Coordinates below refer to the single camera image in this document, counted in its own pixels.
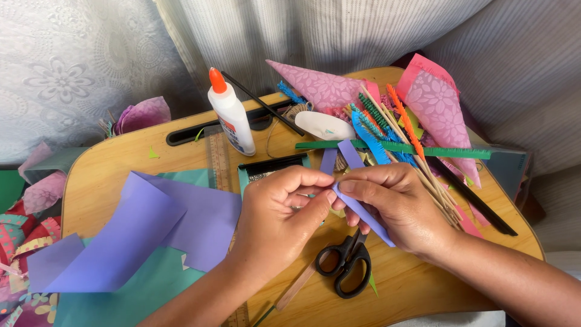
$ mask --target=wooden lap desk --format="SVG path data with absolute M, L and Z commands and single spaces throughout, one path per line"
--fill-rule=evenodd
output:
M 402 73 L 403 69 L 396 67 L 377 67 L 347 76 L 374 81 L 384 93 L 383 86 L 397 84 Z M 267 104 L 287 99 L 280 95 L 270 94 L 261 99 Z M 251 100 L 245 101 L 244 107 L 251 110 L 260 105 Z M 75 232 L 80 237 L 95 236 L 113 215 L 130 170 L 155 175 L 206 168 L 204 140 L 171 147 L 166 144 L 166 135 L 215 119 L 213 111 L 200 113 L 103 141 L 83 153 L 74 163 L 64 191 L 63 237 Z M 252 132 L 256 143 L 253 157 L 229 147 L 234 192 L 240 192 L 236 172 L 239 163 L 270 159 L 265 151 L 269 129 Z M 295 143 L 312 140 L 308 135 L 300 137 L 279 123 L 272 132 L 269 149 L 272 155 L 283 157 L 297 153 Z M 148 158 L 150 146 L 160 158 Z M 310 152 L 311 167 L 318 168 L 321 157 L 322 150 Z M 484 238 L 543 260 L 543 250 L 535 234 L 486 168 L 480 171 L 480 179 L 482 189 L 472 187 L 473 191 L 519 234 L 511 237 L 499 233 L 493 226 L 481 227 L 468 203 L 452 190 L 453 197 Z M 329 214 L 300 257 L 248 300 L 251 324 L 278 301 L 325 244 L 340 244 L 355 230 L 347 226 L 344 218 Z M 386 326 L 428 314 L 498 309 L 492 301 L 448 272 L 398 248 L 389 248 L 374 232 L 370 233 L 365 245 L 371 256 L 379 298 L 371 287 L 367 287 L 359 296 L 344 300 L 333 291 L 334 278 L 315 273 L 282 312 L 272 312 L 261 326 Z

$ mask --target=white glue bottle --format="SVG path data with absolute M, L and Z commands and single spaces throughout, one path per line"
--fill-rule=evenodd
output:
M 222 129 L 230 144 L 243 155 L 254 155 L 256 147 L 250 132 L 250 125 L 242 102 L 236 97 L 234 88 L 224 81 L 220 72 L 210 68 L 212 87 L 208 91 L 208 99 L 218 115 Z

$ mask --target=dark green fringed paper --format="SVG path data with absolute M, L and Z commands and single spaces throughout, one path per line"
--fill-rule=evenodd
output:
M 324 149 L 337 148 L 340 141 L 315 141 L 295 144 L 295 149 Z M 418 154 L 412 145 L 390 141 L 379 141 L 383 148 L 389 151 Z M 356 148 L 369 148 L 363 140 L 351 140 Z M 462 148 L 424 148 L 424 154 L 431 157 L 490 159 L 490 150 L 462 149 Z

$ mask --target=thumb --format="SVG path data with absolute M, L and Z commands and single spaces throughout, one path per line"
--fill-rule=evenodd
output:
M 410 207 L 405 194 L 367 180 L 344 180 L 339 182 L 339 190 L 346 196 L 374 206 L 381 214 L 392 218 L 405 214 Z
M 325 190 L 317 194 L 293 217 L 294 224 L 300 230 L 308 230 L 309 233 L 325 220 L 329 215 L 331 204 L 337 199 L 333 190 Z

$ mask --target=bottle label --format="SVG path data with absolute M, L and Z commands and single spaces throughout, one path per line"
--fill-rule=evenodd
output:
M 234 125 L 228 123 L 226 120 L 222 119 L 222 117 L 220 117 L 219 115 L 218 120 L 220 121 L 222 129 L 224 130 L 224 133 L 228 137 L 228 141 L 230 141 L 230 144 L 232 144 L 232 146 L 236 150 L 244 153 L 244 148 L 241 147 L 240 144 L 238 144 L 238 136 L 236 136 L 236 128 L 234 127 Z

